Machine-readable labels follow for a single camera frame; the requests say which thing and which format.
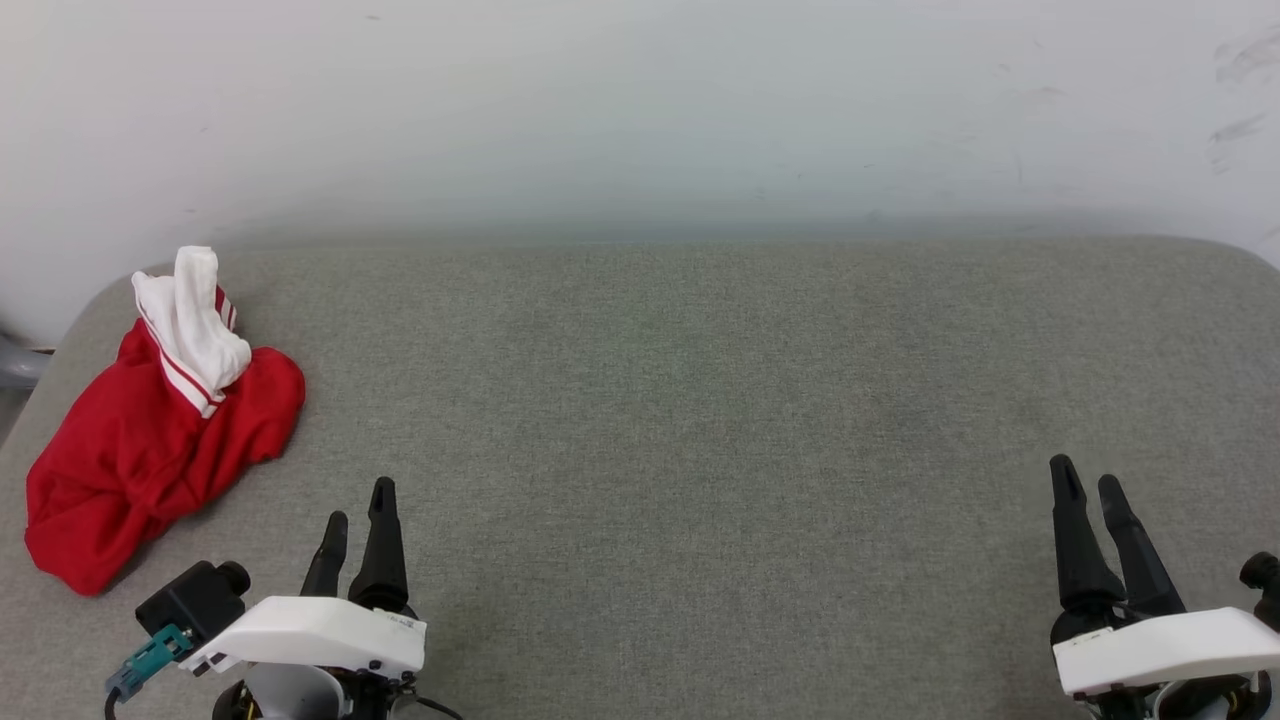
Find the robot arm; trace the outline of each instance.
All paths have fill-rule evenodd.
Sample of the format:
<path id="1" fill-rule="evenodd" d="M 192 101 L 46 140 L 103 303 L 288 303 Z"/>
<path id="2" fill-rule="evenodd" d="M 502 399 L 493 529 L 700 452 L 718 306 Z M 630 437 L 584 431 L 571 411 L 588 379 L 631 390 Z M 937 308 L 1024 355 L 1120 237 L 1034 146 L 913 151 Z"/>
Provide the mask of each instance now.
<path id="1" fill-rule="evenodd" d="M 169 662 L 196 676 L 251 664 L 219 698 L 214 720 L 384 720 L 401 698 L 460 717 L 413 688 L 426 660 L 426 623 L 408 607 L 390 478 L 374 484 L 369 520 L 346 600 L 337 597 L 347 556 L 340 511 L 329 516 L 298 597 L 271 596 L 246 611 L 248 573 L 234 562 L 197 562 L 161 588 L 136 611 L 151 642 L 108 679 L 108 719 Z"/>
<path id="2" fill-rule="evenodd" d="M 1280 561 L 1258 553 L 1242 570 L 1263 589 L 1252 615 L 1187 612 L 1120 482 L 1103 475 L 1098 496 L 1124 582 L 1102 559 L 1071 460 L 1050 469 L 1062 605 L 1050 644 L 1062 692 L 1105 720 L 1280 717 L 1268 673 L 1280 667 Z"/>

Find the gray pipe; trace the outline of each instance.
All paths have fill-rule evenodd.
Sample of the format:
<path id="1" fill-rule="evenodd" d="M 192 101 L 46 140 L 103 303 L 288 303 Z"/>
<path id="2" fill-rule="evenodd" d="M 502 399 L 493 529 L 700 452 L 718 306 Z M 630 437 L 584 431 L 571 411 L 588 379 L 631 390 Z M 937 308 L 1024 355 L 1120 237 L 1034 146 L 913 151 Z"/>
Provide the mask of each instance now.
<path id="1" fill-rule="evenodd" d="M 33 388 L 47 366 L 47 355 L 23 350 L 0 336 L 0 387 Z"/>

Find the gray cushion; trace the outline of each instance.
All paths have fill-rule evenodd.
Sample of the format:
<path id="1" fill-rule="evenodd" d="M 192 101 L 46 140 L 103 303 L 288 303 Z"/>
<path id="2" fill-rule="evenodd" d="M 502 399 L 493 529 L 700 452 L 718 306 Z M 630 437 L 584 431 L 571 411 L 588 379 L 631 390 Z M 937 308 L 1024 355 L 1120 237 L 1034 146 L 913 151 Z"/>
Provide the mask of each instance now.
<path id="1" fill-rule="evenodd" d="M 105 291 L 0 451 L 5 716 L 100 717 L 133 607 L 201 559 L 297 592 L 399 487 L 428 694 L 497 717 L 1082 717 L 1056 684 L 1048 459 L 1116 473 L 1183 598 L 1280 551 L 1280 282 L 1167 238 L 223 254 L 308 397 L 285 456 L 99 598 L 23 482 L 136 311 Z M 1097 510 L 1097 502 L 1092 503 Z M 1114 556 L 1102 532 L 1103 547 Z M 122 719 L 207 717 L 157 676 Z M 412 716 L 426 717 L 428 712 Z"/>

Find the teal connector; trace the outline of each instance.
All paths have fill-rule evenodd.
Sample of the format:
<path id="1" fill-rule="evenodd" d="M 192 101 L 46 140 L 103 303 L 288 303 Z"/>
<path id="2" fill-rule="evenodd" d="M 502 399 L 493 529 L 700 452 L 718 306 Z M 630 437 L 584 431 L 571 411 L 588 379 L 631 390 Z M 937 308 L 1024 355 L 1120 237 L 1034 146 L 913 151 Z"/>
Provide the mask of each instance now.
<path id="1" fill-rule="evenodd" d="M 191 638 L 182 634 L 178 625 L 165 625 L 106 679 L 108 694 L 114 691 L 119 702 L 128 702 L 142 689 L 143 683 L 191 648 Z"/>

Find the white stripe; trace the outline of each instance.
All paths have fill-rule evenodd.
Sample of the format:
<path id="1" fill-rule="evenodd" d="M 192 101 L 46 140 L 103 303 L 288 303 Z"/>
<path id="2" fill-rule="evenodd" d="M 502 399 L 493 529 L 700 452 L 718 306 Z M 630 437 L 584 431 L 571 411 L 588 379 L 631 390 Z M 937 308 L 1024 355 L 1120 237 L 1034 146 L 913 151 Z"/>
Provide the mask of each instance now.
<path id="1" fill-rule="evenodd" d="M 165 357 L 163 352 L 160 354 L 160 366 L 164 369 L 164 377 L 165 379 L 169 380 L 169 384 L 172 384 L 174 389 L 180 392 L 182 396 L 186 397 L 187 401 L 191 402 L 196 407 L 196 410 L 200 411 L 201 418 L 207 418 L 209 415 L 214 414 L 212 413 L 214 406 L 205 400 L 205 396 L 201 395 L 200 388 L 193 386 L 191 380 L 188 380 L 187 378 L 182 377 L 182 373 L 174 369 L 173 364 L 169 361 L 168 357 Z"/>

